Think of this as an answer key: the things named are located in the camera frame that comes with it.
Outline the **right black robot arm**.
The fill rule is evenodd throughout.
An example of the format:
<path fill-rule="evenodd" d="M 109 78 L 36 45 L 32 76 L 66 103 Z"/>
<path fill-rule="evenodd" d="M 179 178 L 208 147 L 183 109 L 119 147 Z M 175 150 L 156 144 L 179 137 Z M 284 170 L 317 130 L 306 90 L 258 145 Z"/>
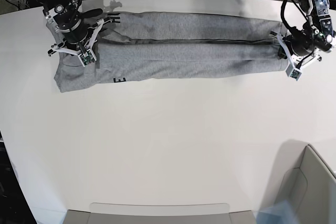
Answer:
<path fill-rule="evenodd" d="M 89 36 L 86 19 L 100 16 L 100 8 L 80 11 L 82 0 L 26 0 L 30 7 L 43 7 L 43 15 L 51 31 L 60 34 L 66 44 L 82 47 Z"/>

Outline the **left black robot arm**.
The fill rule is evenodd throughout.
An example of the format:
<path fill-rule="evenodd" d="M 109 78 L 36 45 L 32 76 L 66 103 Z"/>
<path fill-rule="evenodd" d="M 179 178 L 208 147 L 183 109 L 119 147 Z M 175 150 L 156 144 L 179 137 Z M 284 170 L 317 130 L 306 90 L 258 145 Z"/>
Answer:
<path fill-rule="evenodd" d="M 299 57 L 305 57 L 314 50 L 330 52 L 335 47 L 335 31 L 329 14 L 329 0 L 299 0 L 300 9 L 306 22 L 302 30 L 290 26 L 285 19 L 288 0 L 283 0 L 280 17 L 290 32 L 285 39 L 290 51 Z"/>

